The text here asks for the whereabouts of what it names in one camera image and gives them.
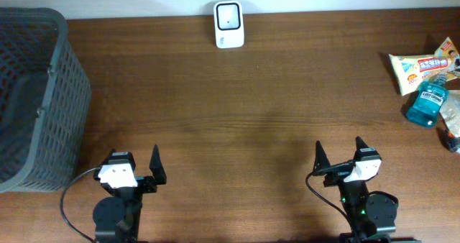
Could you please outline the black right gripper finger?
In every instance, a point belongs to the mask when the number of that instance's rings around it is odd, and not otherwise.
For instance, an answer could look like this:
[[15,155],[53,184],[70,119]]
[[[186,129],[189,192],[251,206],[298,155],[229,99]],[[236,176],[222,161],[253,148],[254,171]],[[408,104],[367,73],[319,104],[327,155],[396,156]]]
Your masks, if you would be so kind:
[[322,144],[318,140],[316,142],[316,152],[315,152],[315,161],[313,164],[313,171],[318,171],[324,168],[329,168],[330,166],[331,164],[328,161],[327,155],[322,147]]
[[355,143],[356,143],[357,150],[369,150],[370,149],[370,147],[364,142],[364,140],[361,137],[356,137]]

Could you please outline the teal mouthwash bottle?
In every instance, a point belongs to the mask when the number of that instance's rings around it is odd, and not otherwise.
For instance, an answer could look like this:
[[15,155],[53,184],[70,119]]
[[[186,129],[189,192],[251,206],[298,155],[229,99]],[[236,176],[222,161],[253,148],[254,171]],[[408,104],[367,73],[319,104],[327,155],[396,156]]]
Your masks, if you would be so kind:
[[418,96],[409,108],[406,117],[422,127],[434,127],[443,103],[449,97],[445,88],[447,75],[439,73],[432,80],[423,81],[418,88]]

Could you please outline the yellow snack bag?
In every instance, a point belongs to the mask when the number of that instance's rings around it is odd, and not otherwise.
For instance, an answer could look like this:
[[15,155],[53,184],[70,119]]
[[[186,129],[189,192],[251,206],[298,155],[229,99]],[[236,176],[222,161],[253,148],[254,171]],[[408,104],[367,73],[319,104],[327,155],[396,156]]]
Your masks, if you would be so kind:
[[445,73],[447,81],[459,78],[459,50],[449,37],[432,55],[388,56],[402,96],[439,73]]

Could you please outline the silver triangular snack packet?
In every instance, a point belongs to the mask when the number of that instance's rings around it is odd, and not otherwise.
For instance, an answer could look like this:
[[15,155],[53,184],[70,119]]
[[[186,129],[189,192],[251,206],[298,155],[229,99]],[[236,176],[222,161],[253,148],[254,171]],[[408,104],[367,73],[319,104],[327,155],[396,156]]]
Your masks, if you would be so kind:
[[443,133],[443,141],[451,152],[459,153],[459,138],[447,129]]

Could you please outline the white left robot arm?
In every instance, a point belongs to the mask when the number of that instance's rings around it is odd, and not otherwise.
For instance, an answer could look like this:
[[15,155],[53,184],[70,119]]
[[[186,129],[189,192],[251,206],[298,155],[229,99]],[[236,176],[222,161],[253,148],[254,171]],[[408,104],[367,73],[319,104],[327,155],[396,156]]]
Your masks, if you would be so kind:
[[95,171],[93,178],[109,194],[93,210],[96,226],[94,242],[137,242],[143,195],[156,193],[167,183],[167,175],[155,145],[147,176],[134,174],[136,163],[131,152],[111,150]]

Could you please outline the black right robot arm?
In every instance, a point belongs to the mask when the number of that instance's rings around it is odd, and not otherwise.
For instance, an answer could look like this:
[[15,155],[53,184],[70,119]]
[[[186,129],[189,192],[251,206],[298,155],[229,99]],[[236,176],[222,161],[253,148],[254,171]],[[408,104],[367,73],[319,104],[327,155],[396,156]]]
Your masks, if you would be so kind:
[[[393,238],[399,201],[383,191],[369,191],[367,182],[377,176],[382,164],[378,151],[361,137],[355,138],[352,159],[332,165],[320,141],[316,141],[313,170],[305,178],[308,189],[324,203],[336,209],[351,231],[339,236],[340,242],[416,242],[414,238]],[[311,177],[322,177],[324,187],[339,189],[341,206],[330,202],[310,185]]]

